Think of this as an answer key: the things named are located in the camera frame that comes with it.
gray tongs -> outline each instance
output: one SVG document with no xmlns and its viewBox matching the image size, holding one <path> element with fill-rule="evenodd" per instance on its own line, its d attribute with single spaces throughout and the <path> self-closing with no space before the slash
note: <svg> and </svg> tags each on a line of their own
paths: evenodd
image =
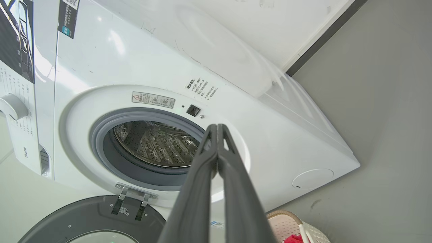
<svg viewBox="0 0 432 243">
<path fill-rule="evenodd" d="M 226 242 L 276 242 L 227 126 L 212 124 L 158 243 L 209 241 L 210 183 L 217 172 L 224 179 Z"/>
</svg>

gray floor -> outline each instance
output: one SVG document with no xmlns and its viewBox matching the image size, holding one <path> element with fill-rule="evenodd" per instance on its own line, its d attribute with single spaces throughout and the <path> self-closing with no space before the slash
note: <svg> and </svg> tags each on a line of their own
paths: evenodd
<svg viewBox="0 0 432 243">
<path fill-rule="evenodd" d="M 431 12 L 368 0 L 294 76 L 362 165 L 280 207 L 332 243 L 432 242 Z"/>
</svg>

washing machine door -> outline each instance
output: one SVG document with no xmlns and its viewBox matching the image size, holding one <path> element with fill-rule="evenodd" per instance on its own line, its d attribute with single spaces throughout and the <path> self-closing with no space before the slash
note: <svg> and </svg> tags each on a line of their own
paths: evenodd
<svg viewBox="0 0 432 243">
<path fill-rule="evenodd" d="M 119 196 L 86 198 L 64 206 L 29 230 L 20 243 L 155 243 L 165 219 L 150 205 L 136 216 L 142 201 L 125 197 L 115 214 Z"/>
</svg>

dial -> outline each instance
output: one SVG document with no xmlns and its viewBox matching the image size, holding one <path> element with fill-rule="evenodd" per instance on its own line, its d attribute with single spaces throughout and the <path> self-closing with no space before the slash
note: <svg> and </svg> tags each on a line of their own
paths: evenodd
<svg viewBox="0 0 432 243">
<path fill-rule="evenodd" d="M 15 121 L 29 114 L 25 104 L 14 94 L 7 94 L 0 98 L 0 111 L 9 115 Z"/>
</svg>

basket handle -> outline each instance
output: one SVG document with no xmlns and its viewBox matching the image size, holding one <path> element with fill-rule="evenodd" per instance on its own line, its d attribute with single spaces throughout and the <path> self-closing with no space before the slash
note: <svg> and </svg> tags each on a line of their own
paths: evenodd
<svg viewBox="0 0 432 243">
<path fill-rule="evenodd" d="M 272 217 L 275 217 L 279 214 L 285 214 L 285 215 L 290 216 L 299 225 L 300 235 L 302 236 L 303 243 L 315 243 L 311 234 L 308 231 L 306 231 L 305 226 L 303 225 L 303 222 L 297 217 L 297 215 L 293 214 L 292 212 L 286 211 L 286 210 L 276 210 L 276 211 L 269 213 L 267 215 L 267 218 L 272 218 Z"/>
</svg>

